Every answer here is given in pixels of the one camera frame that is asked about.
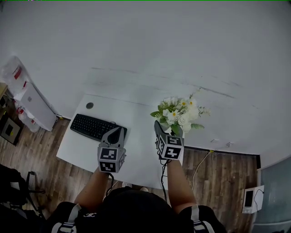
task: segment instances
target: white box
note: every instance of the white box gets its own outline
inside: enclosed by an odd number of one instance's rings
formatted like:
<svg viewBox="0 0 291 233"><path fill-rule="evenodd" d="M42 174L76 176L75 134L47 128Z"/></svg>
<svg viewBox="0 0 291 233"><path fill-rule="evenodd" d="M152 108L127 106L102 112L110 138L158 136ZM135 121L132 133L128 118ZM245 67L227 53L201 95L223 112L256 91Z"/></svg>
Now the white box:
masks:
<svg viewBox="0 0 291 233"><path fill-rule="evenodd" d="M52 131L56 115L47 106L41 96L38 94L34 86L27 82L23 91L14 96L14 99L35 117L35 122L40 127Z"/></svg>

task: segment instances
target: green leaf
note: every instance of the green leaf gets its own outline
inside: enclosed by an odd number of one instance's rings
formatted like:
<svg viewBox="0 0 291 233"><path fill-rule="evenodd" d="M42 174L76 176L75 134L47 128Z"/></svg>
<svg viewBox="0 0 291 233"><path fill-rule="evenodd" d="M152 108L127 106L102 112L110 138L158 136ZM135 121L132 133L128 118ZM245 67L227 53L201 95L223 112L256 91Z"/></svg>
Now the green leaf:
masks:
<svg viewBox="0 0 291 233"><path fill-rule="evenodd" d="M179 126L178 125L171 125L171 129L175 135L179 135Z"/></svg>
<svg viewBox="0 0 291 233"><path fill-rule="evenodd" d="M164 116L162 116L161 118L160 118L160 123L165 123L167 120L166 120L166 118L164 117Z"/></svg>
<svg viewBox="0 0 291 233"><path fill-rule="evenodd" d="M159 112L163 112L163 108L161 107L161 105L158 105L158 109L159 109Z"/></svg>
<svg viewBox="0 0 291 233"><path fill-rule="evenodd" d="M195 129L204 129L205 127L201 124L191 124L191 128L195 128Z"/></svg>
<svg viewBox="0 0 291 233"><path fill-rule="evenodd" d="M154 111L151 113L151 116L152 117L160 117L160 116L162 116L162 114L159 111Z"/></svg>

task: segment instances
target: flower bouquet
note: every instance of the flower bouquet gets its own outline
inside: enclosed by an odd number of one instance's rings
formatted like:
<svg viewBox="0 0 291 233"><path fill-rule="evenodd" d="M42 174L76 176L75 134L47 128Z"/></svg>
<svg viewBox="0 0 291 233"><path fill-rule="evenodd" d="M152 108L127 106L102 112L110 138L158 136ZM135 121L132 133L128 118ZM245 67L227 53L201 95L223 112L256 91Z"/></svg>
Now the flower bouquet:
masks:
<svg viewBox="0 0 291 233"><path fill-rule="evenodd" d="M205 107L197 106L193 94L189 98L169 97L164 99L158 106L158 111L152 112L152 117L159 118L160 124L169 128L171 127L175 135L179 135L179 127L183 132L188 133L190 129L203 128L201 124L193 121L202 114L210 114Z"/></svg>

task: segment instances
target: black shirt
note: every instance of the black shirt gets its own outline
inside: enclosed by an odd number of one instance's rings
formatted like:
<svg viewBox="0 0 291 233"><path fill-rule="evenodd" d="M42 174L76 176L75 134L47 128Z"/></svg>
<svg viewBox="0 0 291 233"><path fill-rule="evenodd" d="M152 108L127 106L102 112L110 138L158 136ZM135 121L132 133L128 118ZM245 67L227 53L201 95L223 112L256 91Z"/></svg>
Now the black shirt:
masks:
<svg viewBox="0 0 291 233"><path fill-rule="evenodd" d="M48 219L42 229L51 233L56 223L68 221L73 203L64 202ZM216 233L226 233L211 208L199 206L199 218L210 223ZM160 197L149 192L132 190L129 187L113 190L95 213L82 208L75 220L78 233L82 232L130 232L157 231L193 232L191 207L176 214Z"/></svg>

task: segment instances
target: white wall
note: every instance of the white wall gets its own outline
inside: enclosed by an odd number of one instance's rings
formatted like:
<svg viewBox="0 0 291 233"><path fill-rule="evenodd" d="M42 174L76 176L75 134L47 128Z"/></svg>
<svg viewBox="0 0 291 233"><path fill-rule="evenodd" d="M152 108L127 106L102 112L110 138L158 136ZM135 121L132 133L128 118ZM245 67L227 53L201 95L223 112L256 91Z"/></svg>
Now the white wall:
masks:
<svg viewBox="0 0 291 233"><path fill-rule="evenodd" d="M291 139L290 22L287 2L9 2L0 65L17 55L68 118L85 92L155 105L202 87L212 115L186 144L260 154Z"/></svg>

